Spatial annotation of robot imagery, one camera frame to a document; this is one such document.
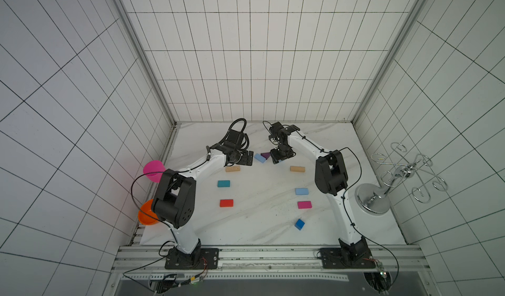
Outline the natural wood block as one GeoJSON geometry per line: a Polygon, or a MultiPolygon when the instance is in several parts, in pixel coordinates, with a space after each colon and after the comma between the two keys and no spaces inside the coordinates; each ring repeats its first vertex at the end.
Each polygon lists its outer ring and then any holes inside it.
{"type": "Polygon", "coordinates": [[[306,172],[306,168],[300,167],[300,166],[290,166],[290,171],[291,172],[306,172]]]}
{"type": "Polygon", "coordinates": [[[241,167],[238,165],[225,167],[226,172],[239,172],[240,170],[241,170],[241,167]]]}

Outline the light blue block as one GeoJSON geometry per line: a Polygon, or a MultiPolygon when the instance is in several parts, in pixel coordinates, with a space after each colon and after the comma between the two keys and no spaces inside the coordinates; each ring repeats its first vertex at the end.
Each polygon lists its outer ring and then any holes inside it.
{"type": "Polygon", "coordinates": [[[295,189],[295,194],[297,196],[306,196],[306,195],[309,195],[309,189],[308,188],[296,188],[295,189]]]}
{"type": "Polygon", "coordinates": [[[263,155],[260,154],[255,154],[254,158],[261,163],[265,163],[267,160],[267,158],[265,158],[263,155]]]}

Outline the teal block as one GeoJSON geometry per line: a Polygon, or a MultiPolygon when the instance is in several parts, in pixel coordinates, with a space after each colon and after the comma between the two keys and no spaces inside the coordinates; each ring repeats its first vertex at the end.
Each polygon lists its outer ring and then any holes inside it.
{"type": "Polygon", "coordinates": [[[229,188],[231,186],[231,182],[229,180],[219,180],[217,182],[218,188],[229,188]]]}

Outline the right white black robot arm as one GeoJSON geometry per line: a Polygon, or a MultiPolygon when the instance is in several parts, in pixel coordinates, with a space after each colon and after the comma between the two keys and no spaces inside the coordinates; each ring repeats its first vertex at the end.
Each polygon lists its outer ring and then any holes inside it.
{"type": "Polygon", "coordinates": [[[275,164],[288,160],[297,154],[304,155],[314,163],[314,183],[329,203],[337,223],[340,255],[329,257],[344,267],[357,267],[365,254],[369,253],[366,238],[361,235],[355,223],[349,198],[349,176],[342,152],[327,150],[306,137],[298,126],[276,122],[270,125],[269,140],[276,146],[270,151],[275,164]]]}

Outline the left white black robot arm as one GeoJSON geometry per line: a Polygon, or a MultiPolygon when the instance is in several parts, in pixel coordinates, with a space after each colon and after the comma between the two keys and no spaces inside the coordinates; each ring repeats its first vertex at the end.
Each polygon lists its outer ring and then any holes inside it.
{"type": "Polygon", "coordinates": [[[253,158],[253,151],[215,144],[207,146],[206,155],[187,168],[167,169],[161,174],[151,210],[170,228],[175,239],[175,246],[168,251],[169,261],[180,267],[196,267],[201,261],[201,240],[190,223],[197,183],[229,165],[251,166],[253,158]]]}

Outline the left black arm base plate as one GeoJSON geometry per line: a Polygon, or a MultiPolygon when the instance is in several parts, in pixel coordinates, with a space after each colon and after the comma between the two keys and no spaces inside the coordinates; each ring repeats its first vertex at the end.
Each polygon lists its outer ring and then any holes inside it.
{"type": "Polygon", "coordinates": [[[168,251],[164,268],[166,270],[209,270],[217,269],[219,261],[217,248],[197,247],[191,254],[185,254],[176,248],[168,251]]]}

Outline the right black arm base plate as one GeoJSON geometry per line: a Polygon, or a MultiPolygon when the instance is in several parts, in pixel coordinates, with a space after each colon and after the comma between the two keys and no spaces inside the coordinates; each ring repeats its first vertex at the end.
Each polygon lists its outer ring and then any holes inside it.
{"type": "Polygon", "coordinates": [[[342,252],[341,248],[321,248],[316,253],[316,258],[321,260],[324,269],[341,270],[372,270],[376,268],[376,263],[369,260],[370,255],[352,261],[350,257],[342,252]]]}

